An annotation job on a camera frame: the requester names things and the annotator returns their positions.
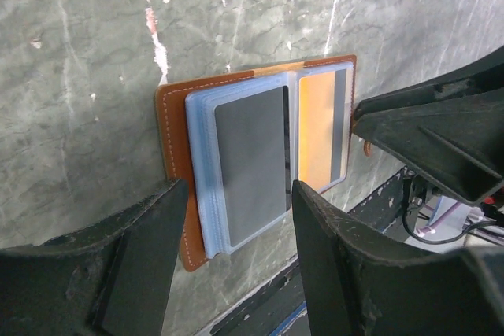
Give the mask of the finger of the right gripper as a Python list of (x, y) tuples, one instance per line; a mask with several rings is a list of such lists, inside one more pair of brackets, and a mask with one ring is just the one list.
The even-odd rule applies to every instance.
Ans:
[(503, 49), (361, 101), (353, 132), (467, 205), (503, 187)]

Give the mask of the brown leather card holder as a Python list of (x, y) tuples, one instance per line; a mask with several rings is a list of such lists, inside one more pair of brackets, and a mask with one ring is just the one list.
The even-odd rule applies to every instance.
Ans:
[(187, 271), (279, 223), (295, 180), (324, 193), (346, 178), (356, 64), (343, 55), (157, 89), (166, 174), (188, 185)]

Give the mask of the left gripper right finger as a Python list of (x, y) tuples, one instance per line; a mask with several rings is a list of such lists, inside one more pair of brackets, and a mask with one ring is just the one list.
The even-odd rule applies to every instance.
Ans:
[(502, 248), (433, 253), (326, 220), (349, 257), (361, 335), (502, 334)]

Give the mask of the gold credit card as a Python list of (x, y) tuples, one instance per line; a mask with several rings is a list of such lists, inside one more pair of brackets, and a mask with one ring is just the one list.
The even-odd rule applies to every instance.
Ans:
[(331, 182), (335, 72), (299, 81), (298, 178), (320, 190)]

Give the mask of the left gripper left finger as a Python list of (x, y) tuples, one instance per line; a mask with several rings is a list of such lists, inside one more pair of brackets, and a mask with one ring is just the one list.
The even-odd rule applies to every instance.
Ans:
[(159, 335), (186, 216), (182, 179), (42, 245), (1, 251), (4, 335)]

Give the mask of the black credit card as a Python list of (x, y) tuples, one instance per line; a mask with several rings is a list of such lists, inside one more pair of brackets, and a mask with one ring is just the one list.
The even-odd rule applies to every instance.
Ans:
[(289, 97), (285, 86), (215, 108), (228, 251), (284, 218), (289, 209)]

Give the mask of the white credit card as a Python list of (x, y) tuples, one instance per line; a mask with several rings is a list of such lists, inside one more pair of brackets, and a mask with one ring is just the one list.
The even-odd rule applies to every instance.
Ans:
[(335, 72), (335, 94), (334, 112), (332, 127), (332, 161), (331, 161), (331, 181), (337, 183), (344, 177), (344, 166), (347, 149), (347, 84), (348, 75), (351, 74), (349, 68), (340, 69)]

